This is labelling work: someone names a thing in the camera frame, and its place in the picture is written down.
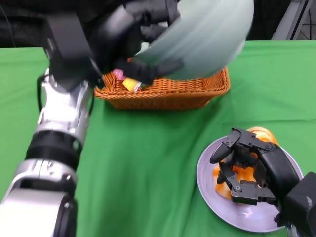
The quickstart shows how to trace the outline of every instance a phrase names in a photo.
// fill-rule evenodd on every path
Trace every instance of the white plate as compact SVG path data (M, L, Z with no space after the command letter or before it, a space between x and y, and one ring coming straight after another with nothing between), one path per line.
M209 160L215 149L225 138L220 138L209 145L198 161L197 184L207 205L221 219L245 231L265 233L281 229L274 222L274 218L278 214L274 206L266 203L258 203L256 206L233 203L215 191L213 185L213 169L215 164L211 164ZM284 150L284 152L300 179L302 179L303 173L298 164L287 151Z

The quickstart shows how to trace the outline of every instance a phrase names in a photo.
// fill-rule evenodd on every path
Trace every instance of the yellow object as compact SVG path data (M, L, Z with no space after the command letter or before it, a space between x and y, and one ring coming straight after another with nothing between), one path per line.
M124 81L123 81L123 85L126 87L126 89L128 91L137 91L138 88L140 88L141 86L141 83L139 81L136 81L132 78L126 78Z
M274 137L274 135L269 130L265 129L264 127L252 127L248 129L247 131L257 134L256 138L258 138L261 141L272 142L278 145L278 142L276 138ZM228 188L226 183L217 184L217 177L218 177L219 172L220 172L219 165L216 165L213 169L213 180L214 180L215 190L221 196L227 199L232 199L231 190ZM253 168L251 167L248 167L247 169L243 169L240 167L233 166L233 172L237 173L237 179L239 182L241 180L256 182L256 180L253 178Z

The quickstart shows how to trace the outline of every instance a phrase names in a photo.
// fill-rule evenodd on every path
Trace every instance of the orange wicker basket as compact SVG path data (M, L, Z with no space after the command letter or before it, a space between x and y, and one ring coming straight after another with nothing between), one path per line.
M95 95L120 110L189 110L205 106L230 89L227 68L212 77L188 81L157 79L142 91L129 92L113 73L103 76L105 87Z

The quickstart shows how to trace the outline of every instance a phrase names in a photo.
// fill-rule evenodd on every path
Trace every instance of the table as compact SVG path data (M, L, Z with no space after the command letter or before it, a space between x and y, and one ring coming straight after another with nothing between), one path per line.
M263 126L304 174L316 171L315 55L315 41L247 42L229 65L230 92L199 110L116 111L96 100L78 170L78 237L253 236L205 204L199 156L232 126ZM0 197L36 126L46 66L41 49L0 50Z

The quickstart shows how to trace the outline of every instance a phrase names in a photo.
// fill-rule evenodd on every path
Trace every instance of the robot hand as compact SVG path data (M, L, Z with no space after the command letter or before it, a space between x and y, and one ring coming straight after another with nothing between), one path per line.
M93 58L104 73L122 69L125 76L151 85L155 78L163 77L182 68L181 60L165 60L150 66L137 59L127 62L141 49L142 42L152 43L180 16L178 0L137 0L120 6L101 24L89 39Z
M219 163L217 183L228 185L233 202L274 205L280 212L275 222L278 226L286 225L289 236L316 236L316 192L312 188L316 174L310 172L300 180L278 145L260 141L254 133L232 128L210 162ZM256 182L239 183L233 166L253 167Z

